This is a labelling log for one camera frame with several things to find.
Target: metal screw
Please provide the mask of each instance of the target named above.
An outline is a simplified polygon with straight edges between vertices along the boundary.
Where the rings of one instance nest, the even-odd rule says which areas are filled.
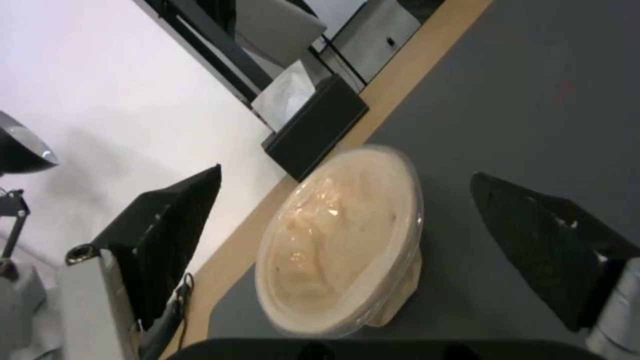
[[[83,261],[95,258],[100,252],[92,244],[82,244],[74,247],[67,252],[65,263],[68,266],[80,264]]]

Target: wooden table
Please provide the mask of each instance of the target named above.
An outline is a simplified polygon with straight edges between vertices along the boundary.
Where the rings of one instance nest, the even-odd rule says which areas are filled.
[[[362,145],[490,3],[447,0],[362,91],[370,110],[334,152]],[[268,222],[296,185],[285,176],[196,273],[184,346],[207,338],[211,309],[253,264]],[[176,351],[181,332],[182,326],[163,358]]]

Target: lamp shade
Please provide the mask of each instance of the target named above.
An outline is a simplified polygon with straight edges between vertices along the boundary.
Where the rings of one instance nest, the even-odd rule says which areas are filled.
[[[58,163],[58,157],[36,134],[0,111],[0,174],[36,172]]]

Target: gray chair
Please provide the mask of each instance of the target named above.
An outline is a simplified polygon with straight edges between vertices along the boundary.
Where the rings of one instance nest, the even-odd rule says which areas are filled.
[[[286,0],[236,0],[236,42],[281,67],[300,59],[325,30]]]

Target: plastic wrap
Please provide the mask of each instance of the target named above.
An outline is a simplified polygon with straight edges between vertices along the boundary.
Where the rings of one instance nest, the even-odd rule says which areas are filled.
[[[378,146],[343,152],[269,224],[256,262],[260,304],[293,336],[384,325],[416,289],[421,232],[422,194],[406,157]]]

